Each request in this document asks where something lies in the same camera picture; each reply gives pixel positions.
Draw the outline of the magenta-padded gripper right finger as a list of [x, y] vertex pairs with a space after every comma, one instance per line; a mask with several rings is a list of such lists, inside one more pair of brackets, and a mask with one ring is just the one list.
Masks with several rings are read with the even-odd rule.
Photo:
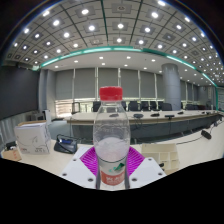
[[126, 188], [135, 189], [157, 181], [166, 174], [152, 158], [145, 158], [131, 147], [126, 161]]

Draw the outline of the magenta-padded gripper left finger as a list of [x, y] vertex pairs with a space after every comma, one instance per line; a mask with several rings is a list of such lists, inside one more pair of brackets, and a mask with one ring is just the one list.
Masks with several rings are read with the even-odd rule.
[[95, 149], [82, 146], [74, 154], [60, 176], [78, 186], [95, 189], [97, 174], [98, 160]]

